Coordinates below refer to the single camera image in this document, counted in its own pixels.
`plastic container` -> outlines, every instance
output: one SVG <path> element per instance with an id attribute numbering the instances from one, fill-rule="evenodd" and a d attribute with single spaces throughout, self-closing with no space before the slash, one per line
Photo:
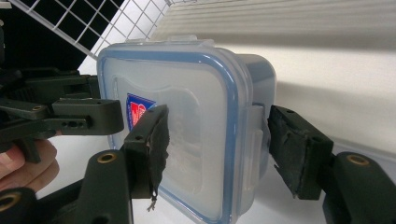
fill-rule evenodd
<path id="1" fill-rule="evenodd" d="M 122 146 L 146 109 L 167 104 L 160 194 L 196 222 L 235 223 L 252 205 L 267 163 L 272 66 L 190 38 L 112 45 L 97 69 L 102 98 L 121 101 L 128 127 L 109 137 L 110 146 Z"/>

